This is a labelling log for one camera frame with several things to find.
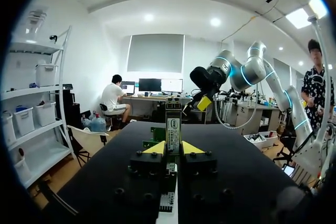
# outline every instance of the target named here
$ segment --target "man sitting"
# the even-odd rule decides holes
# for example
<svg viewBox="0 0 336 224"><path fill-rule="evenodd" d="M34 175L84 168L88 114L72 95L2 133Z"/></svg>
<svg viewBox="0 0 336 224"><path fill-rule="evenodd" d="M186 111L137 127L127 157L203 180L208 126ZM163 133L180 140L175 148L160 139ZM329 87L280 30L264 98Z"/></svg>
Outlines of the man sitting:
<svg viewBox="0 0 336 224"><path fill-rule="evenodd" d="M107 85L101 95L101 100L107 107L107 111L104 111L105 115L121 115L122 122L120 128L124 128L128 115L130 114L131 106L129 104L118 104L118 100L127 94L122 91L120 84L122 78L120 75L116 74L112 77L112 83Z"/></svg>

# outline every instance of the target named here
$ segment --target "patterned shirt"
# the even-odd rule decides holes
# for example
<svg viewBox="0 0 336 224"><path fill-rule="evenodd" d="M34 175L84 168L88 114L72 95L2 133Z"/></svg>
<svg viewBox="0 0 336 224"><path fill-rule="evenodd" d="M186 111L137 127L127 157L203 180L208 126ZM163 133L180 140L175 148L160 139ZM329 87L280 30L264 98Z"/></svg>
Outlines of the patterned shirt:
<svg viewBox="0 0 336 224"><path fill-rule="evenodd" d="M306 93L309 97L314 97L314 107L306 106L306 113L310 120L311 127L313 130L318 130L322 123L323 116L319 116L317 113L318 106L321 105L324 108L324 101L326 98L326 85L324 79L324 68L320 73L318 73L317 69L313 67L308 70L305 74L305 78L303 80L303 86L301 92ZM331 78L331 101L330 105L335 105L334 100L334 83ZM329 113L330 108L324 108L325 113Z"/></svg>

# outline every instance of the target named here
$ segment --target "metal shelving unit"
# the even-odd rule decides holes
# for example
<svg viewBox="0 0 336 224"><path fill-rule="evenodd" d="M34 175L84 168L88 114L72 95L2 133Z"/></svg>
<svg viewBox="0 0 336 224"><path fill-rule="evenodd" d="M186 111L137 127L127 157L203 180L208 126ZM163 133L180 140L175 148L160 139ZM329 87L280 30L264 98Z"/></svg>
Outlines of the metal shelving unit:
<svg viewBox="0 0 336 224"><path fill-rule="evenodd" d="M62 43L62 45L53 44L49 41L40 42L34 40L15 39L15 41L12 42L9 47L10 54L35 54L50 56L50 63L52 63L53 56L57 53L57 57L53 64L57 65L59 63L58 85L41 88L21 89L1 94L2 102L10 102L10 100L13 98L22 97L25 95L44 92L49 92L50 94L51 91L58 91L61 118L57 119L55 123L46 125L44 127L35 126L34 131L24 136L17 135L16 141L12 145L8 146L8 150L13 151L15 148L18 148L23 144L29 144L29 141L32 141L32 139L40 136L41 134L51 130L55 130L56 140L44 141L43 143L36 144L36 146L34 145L34 143L32 143L34 148L32 148L31 152L25 155L25 161L31 174L28 180L22 181L26 188L29 187L40 176L42 176L45 172L47 172L50 168L52 168L70 153L72 154L73 158L76 158L75 154L73 153L69 134L67 131L67 124L65 121L64 113L63 88L61 88L63 87L62 72L64 68L65 53L70 32L71 26L64 33L58 36L58 39L60 37L64 37L64 42ZM62 139L60 139L61 137L58 137L60 135L63 136L69 147L65 147L62 144Z"/></svg>

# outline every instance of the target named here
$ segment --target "person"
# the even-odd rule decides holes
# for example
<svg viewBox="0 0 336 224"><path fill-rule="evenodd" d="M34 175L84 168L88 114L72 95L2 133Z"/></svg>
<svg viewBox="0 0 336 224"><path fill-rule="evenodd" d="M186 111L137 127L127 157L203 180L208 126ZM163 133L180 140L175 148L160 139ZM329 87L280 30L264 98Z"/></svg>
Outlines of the person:
<svg viewBox="0 0 336 224"><path fill-rule="evenodd" d="M308 42L308 50L310 57L314 62L314 66L305 74L301 89L301 97L307 102L305 110L310 120L311 127L313 130L317 131L321 127L324 113L330 113L330 117L332 117L333 107L335 105L334 84L331 78L330 108L324 108L326 85L320 44L312 39Z"/></svg>
<svg viewBox="0 0 336 224"><path fill-rule="evenodd" d="M112 83L107 85L104 89L101 95L101 100L107 107L107 111L104 111L105 115L122 115L120 125L120 128L122 129L127 125L126 120L130 114L131 106L129 104L118 104L118 101L127 95L120 87L121 81L121 76L115 74L112 77Z"/></svg>

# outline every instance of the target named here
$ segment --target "robotic arm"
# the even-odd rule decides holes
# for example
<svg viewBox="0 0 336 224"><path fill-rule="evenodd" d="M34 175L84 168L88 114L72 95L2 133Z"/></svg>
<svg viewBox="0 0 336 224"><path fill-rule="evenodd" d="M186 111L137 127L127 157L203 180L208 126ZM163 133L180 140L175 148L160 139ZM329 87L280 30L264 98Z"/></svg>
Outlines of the robotic arm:
<svg viewBox="0 0 336 224"><path fill-rule="evenodd" d="M196 67L190 73L190 77L200 88L200 92L194 95L193 100L185 106L183 113L188 113L198 101L198 109L205 110L228 78L236 91L246 90L266 79L274 93L279 109L281 111L292 109L291 116L297 134L294 147L297 153L293 160L309 174L316 177L321 172L323 164L321 161L323 139L313 139L313 131L301 105L297 90L293 86L286 90L282 88L274 68L264 59L265 51L266 46L262 42L255 42L247 51L248 57L244 65L238 62L230 51L224 50L207 69Z"/></svg>

